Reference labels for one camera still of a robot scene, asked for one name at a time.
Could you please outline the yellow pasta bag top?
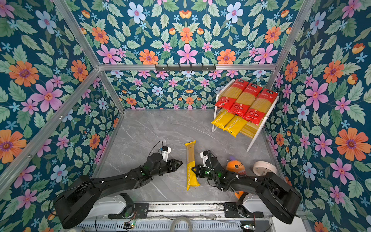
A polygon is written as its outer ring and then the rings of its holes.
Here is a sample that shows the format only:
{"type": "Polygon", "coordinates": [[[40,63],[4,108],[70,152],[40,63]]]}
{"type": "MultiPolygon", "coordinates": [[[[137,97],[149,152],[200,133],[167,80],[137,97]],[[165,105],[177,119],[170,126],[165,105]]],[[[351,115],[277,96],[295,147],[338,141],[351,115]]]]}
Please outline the yellow pasta bag top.
{"type": "Polygon", "coordinates": [[[234,114],[229,113],[228,110],[222,109],[216,116],[216,118],[211,122],[214,126],[218,128],[225,128],[225,126],[235,117],[234,114]]]}

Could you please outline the red spaghetti bag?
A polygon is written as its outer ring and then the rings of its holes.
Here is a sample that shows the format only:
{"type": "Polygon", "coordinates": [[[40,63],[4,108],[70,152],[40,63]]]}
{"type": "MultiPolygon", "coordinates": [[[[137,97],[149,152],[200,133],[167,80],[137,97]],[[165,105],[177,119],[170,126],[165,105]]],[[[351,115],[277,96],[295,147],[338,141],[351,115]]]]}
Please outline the red spaghetti bag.
{"type": "Polygon", "coordinates": [[[250,106],[243,119],[259,125],[278,96],[277,92],[264,89],[250,106]]]}
{"type": "Polygon", "coordinates": [[[244,81],[242,79],[235,80],[224,92],[222,92],[222,95],[219,97],[215,106],[229,110],[242,92],[246,89],[248,84],[248,81],[244,81]]]}
{"type": "Polygon", "coordinates": [[[228,112],[235,116],[243,117],[261,91],[261,86],[253,83],[248,84],[228,112]]]}

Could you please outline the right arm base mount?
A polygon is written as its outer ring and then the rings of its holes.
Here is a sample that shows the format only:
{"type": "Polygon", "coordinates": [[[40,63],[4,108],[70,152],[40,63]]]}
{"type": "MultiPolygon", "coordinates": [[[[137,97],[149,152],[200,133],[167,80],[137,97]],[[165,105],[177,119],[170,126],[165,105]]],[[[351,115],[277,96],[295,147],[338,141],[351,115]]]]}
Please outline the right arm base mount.
{"type": "Polygon", "coordinates": [[[264,218],[263,212],[251,213],[236,202],[225,202],[222,206],[226,218],[264,218]]]}

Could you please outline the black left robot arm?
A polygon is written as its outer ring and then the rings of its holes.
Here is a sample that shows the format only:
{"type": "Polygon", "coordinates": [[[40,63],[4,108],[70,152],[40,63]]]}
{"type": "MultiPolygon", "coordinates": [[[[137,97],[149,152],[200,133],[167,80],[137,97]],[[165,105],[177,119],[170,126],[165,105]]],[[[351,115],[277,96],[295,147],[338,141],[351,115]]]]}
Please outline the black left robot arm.
{"type": "Polygon", "coordinates": [[[129,172],[105,178],[79,177],[53,201],[53,207],[64,229],[71,229],[86,218],[101,198],[126,190],[138,189],[155,176],[176,172],[183,164],[177,159],[163,160],[160,153],[150,155],[145,164],[129,172]]]}

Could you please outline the yellow pasta bag bottom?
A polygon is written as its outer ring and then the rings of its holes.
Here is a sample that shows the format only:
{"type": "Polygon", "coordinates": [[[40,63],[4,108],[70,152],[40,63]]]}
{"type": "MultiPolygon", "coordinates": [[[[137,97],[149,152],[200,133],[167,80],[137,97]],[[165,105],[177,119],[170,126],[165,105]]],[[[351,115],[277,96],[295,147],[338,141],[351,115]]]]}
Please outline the yellow pasta bag bottom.
{"type": "Polygon", "coordinates": [[[191,187],[198,187],[200,184],[197,181],[195,173],[192,171],[192,168],[196,166],[195,164],[195,145],[196,140],[190,143],[186,143],[186,158],[187,158],[187,186],[186,190],[188,191],[191,187]]]}

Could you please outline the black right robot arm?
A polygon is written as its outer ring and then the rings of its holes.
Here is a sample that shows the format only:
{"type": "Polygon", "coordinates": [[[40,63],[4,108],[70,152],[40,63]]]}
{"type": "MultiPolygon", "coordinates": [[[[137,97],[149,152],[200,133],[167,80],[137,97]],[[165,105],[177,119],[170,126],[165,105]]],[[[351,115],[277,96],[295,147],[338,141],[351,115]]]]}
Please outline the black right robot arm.
{"type": "Polygon", "coordinates": [[[268,172],[264,176],[240,175],[224,169],[210,150],[201,153],[203,164],[191,168],[196,177],[212,180],[215,187],[225,191],[242,191],[257,195],[267,209],[286,224],[291,224],[302,195],[278,175],[268,172]]]}

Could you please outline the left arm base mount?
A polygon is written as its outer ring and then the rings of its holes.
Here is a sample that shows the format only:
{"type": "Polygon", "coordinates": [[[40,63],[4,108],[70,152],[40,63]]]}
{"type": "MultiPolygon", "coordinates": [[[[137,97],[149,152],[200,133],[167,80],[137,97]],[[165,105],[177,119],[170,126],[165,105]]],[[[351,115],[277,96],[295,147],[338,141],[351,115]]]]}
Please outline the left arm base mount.
{"type": "Polygon", "coordinates": [[[134,203],[126,193],[118,195],[119,202],[124,206],[119,207],[118,213],[109,214],[109,219],[135,219],[147,218],[149,212],[149,203],[134,203]]]}

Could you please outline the yellow pasta bag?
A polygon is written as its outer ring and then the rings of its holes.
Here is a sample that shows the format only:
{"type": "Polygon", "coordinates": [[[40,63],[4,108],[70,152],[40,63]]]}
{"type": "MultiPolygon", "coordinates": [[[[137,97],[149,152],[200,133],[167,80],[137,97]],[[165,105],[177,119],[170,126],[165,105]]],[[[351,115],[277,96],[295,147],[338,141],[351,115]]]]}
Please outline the yellow pasta bag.
{"type": "Polygon", "coordinates": [[[236,137],[242,128],[247,124],[247,121],[242,117],[235,116],[224,128],[232,136],[236,137]]]}
{"type": "Polygon", "coordinates": [[[192,171],[192,168],[196,166],[195,164],[195,145],[196,140],[190,143],[186,143],[186,158],[187,158],[187,186],[186,190],[188,191],[191,187],[198,187],[200,184],[197,181],[195,173],[192,171]]]}
{"type": "Polygon", "coordinates": [[[211,122],[214,126],[218,128],[225,128],[225,126],[235,117],[234,114],[229,113],[228,110],[222,109],[216,116],[216,118],[211,122]]]}

